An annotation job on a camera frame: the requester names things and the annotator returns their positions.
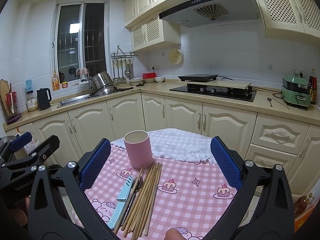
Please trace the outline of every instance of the electric kettle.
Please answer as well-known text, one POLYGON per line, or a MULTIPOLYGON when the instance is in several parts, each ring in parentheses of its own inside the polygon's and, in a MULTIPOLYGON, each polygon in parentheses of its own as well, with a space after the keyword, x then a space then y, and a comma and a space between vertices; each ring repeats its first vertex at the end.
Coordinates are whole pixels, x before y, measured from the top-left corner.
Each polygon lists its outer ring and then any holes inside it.
POLYGON ((37 90, 37 97, 40 111, 50 107, 50 101, 52 100, 52 97, 49 88, 40 88, 37 90))

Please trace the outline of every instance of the pink cylindrical container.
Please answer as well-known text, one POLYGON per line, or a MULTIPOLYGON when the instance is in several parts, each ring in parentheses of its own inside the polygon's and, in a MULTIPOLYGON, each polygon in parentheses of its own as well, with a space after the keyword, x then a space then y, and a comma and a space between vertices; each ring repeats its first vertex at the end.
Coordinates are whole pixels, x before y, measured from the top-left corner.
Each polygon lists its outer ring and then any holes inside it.
POLYGON ((135 169, 144 169, 153 164, 149 134, 143 130, 136 130, 124 136, 130 164, 135 169))

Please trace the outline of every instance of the glass jar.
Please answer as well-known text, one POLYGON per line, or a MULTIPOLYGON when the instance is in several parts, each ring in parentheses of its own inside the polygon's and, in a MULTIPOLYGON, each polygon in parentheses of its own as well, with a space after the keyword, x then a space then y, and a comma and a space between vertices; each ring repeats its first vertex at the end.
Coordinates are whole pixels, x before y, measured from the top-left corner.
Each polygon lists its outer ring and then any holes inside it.
POLYGON ((37 97, 34 94, 33 90, 27 92, 26 100, 28 112, 32 112, 38 109, 37 97))

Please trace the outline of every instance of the gas stove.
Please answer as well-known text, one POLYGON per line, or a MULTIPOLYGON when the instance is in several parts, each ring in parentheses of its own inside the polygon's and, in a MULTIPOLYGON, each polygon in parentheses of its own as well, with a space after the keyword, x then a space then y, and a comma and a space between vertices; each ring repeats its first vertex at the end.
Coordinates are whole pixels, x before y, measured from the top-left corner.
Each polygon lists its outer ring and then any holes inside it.
POLYGON ((235 89, 198 84, 187 84, 186 86, 172 88, 169 90, 221 98, 232 98, 248 102, 253 102, 257 93, 256 91, 252 90, 252 87, 250 86, 247 89, 235 89))

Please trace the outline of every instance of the light blue knife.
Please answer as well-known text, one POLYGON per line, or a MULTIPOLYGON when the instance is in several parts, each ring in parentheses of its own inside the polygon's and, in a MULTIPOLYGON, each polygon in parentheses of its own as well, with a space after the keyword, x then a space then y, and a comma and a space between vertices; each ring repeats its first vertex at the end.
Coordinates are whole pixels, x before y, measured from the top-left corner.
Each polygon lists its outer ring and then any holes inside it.
POLYGON ((128 200, 129 193, 132 188, 132 184, 133 184, 133 178, 131 176, 129 176, 127 178, 126 182, 124 183, 124 185, 123 185, 123 187, 117 197, 118 203, 117 203, 116 209, 113 212, 113 214, 107 224, 111 230, 115 229, 115 227, 116 227, 116 224, 120 218, 121 212, 125 206, 125 203, 128 200))

